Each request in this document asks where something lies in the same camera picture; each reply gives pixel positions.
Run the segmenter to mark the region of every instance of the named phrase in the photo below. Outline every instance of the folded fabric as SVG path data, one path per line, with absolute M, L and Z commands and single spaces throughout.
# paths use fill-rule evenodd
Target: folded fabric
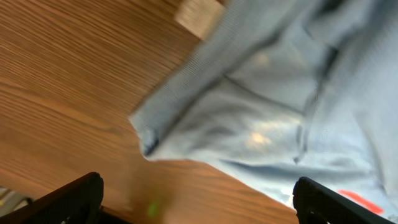
M 148 160 L 206 162 L 288 206 L 307 176 L 396 222 L 397 84 L 398 1 L 235 0 L 130 119 Z

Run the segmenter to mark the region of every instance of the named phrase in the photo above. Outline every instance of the light blue fabric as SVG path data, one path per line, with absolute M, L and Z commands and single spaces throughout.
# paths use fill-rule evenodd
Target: light blue fabric
M 149 160 L 207 162 L 291 206 L 301 176 L 398 215 L 398 2 L 231 1 L 131 116 Z

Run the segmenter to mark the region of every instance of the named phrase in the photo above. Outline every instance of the cardboard tag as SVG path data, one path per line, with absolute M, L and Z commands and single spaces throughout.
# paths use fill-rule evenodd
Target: cardboard tag
M 175 20 L 203 40 L 215 28 L 223 12 L 224 6 L 216 0 L 185 0 Z

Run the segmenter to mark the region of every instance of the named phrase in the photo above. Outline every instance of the black object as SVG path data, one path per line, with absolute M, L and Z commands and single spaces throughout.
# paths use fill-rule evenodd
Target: black object
M 101 176 L 91 172 L 1 217 L 0 224 L 126 223 L 101 211 L 103 192 Z
M 298 180 L 293 195 L 300 224 L 394 224 L 308 177 Z

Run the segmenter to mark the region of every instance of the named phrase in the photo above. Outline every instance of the brown wood grain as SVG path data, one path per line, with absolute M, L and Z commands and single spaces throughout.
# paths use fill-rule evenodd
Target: brown wood grain
M 130 222 L 297 222 L 206 164 L 139 154 L 127 116 L 199 43 L 179 4 L 0 0 L 0 185 L 39 198 L 97 171 L 103 204 Z

